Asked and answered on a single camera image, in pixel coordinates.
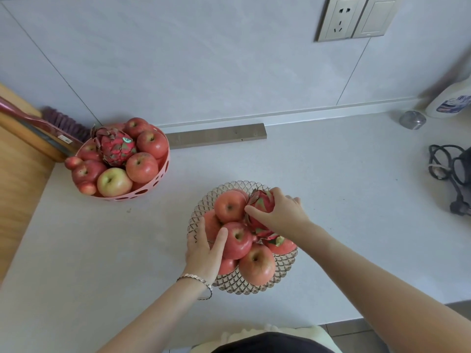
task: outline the white label tag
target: white label tag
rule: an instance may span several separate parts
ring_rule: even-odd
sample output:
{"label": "white label tag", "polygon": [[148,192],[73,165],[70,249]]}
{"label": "white label tag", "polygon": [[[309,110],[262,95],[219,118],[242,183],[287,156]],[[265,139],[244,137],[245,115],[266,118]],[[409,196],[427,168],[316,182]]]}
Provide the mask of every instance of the white label tag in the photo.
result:
{"label": "white label tag", "polygon": [[72,142],[71,139],[69,139],[67,136],[64,136],[64,135],[59,135],[58,138],[61,139],[61,140],[64,141],[64,142],[67,142],[67,143],[71,143],[71,142]]}

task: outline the gold bracelet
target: gold bracelet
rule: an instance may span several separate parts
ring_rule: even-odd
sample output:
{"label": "gold bracelet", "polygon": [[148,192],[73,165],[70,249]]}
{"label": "gold bracelet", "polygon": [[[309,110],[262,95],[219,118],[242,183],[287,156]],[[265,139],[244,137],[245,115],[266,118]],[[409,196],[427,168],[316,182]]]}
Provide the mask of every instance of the gold bracelet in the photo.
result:
{"label": "gold bracelet", "polygon": [[198,281],[200,281],[200,282],[202,282],[203,284],[205,284],[205,286],[209,289],[209,297],[206,297],[206,298],[204,298],[204,297],[199,297],[198,300],[200,300],[200,301],[209,300],[209,299],[212,297],[212,287],[211,287],[211,285],[208,285],[208,283],[206,282],[205,279],[200,278],[198,275],[185,274],[185,275],[181,275],[181,276],[177,279],[177,281],[180,280],[180,279],[183,279],[183,278],[185,278],[185,277],[189,277],[189,278],[192,278],[192,279],[197,279]]}

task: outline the dragon fruit scale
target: dragon fruit scale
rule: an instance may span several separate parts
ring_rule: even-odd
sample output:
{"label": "dragon fruit scale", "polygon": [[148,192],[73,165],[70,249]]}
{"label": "dragon fruit scale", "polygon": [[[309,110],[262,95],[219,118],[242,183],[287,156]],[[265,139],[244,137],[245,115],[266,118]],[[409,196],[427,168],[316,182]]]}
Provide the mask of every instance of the dragon fruit scale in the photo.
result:
{"label": "dragon fruit scale", "polygon": [[111,167],[121,167],[129,157],[137,152],[131,136],[116,128],[100,127],[92,130],[98,153]]}
{"label": "dragon fruit scale", "polygon": [[[256,189],[250,195],[247,205],[255,207],[262,212],[270,213],[275,207],[275,199],[270,191]],[[260,238],[267,238],[270,240],[277,237],[273,231],[269,230],[265,225],[247,213],[245,214],[245,222]]]}

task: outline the white countertop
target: white countertop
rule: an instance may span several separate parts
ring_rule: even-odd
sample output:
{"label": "white countertop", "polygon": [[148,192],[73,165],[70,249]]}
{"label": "white countertop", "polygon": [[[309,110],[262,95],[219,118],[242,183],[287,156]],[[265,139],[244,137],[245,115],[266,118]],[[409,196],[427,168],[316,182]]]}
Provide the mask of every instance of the white countertop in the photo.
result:
{"label": "white countertop", "polygon": [[[96,350],[181,273],[188,219],[201,197],[239,179],[300,196],[313,221],[439,301],[471,299],[471,219],[449,213],[451,184],[427,172],[428,145],[471,145],[471,117],[428,119],[411,131],[374,114],[267,133],[268,140],[175,150],[153,192],[121,203],[80,195],[57,165],[1,288],[0,351]],[[266,292],[216,289],[213,299],[197,302],[170,345],[265,323],[301,327],[359,316],[300,252]]]}

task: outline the wall switch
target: wall switch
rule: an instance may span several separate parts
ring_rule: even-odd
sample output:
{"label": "wall switch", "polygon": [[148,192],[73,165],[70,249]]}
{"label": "wall switch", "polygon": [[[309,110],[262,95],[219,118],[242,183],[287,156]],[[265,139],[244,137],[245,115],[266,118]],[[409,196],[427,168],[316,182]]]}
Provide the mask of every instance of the wall switch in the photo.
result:
{"label": "wall switch", "polygon": [[351,38],[366,0],[328,0],[318,42]]}
{"label": "wall switch", "polygon": [[383,36],[402,0],[368,0],[353,38]]}

